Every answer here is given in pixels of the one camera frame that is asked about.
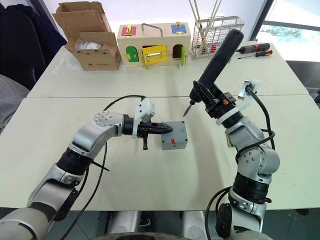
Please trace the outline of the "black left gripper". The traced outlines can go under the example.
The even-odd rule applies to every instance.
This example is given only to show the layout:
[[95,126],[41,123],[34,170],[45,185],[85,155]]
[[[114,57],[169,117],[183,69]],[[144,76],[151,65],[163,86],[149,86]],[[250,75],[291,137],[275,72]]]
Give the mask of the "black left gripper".
[[141,122],[137,128],[137,137],[143,139],[143,150],[148,150],[149,134],[168,134],[173,131],[172,127],[166,123],[158,122]]

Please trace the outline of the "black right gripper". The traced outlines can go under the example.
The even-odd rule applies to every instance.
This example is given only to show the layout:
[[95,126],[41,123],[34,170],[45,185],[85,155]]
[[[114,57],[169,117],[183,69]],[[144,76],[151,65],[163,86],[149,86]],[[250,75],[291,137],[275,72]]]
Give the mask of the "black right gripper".
[[203,102],[211,118],[220,118],[236,106],[236,99],[229,92],[222,93],[215,84],[212,84],[210,92],[199,81],[193,81],[192,100],[195,103]]

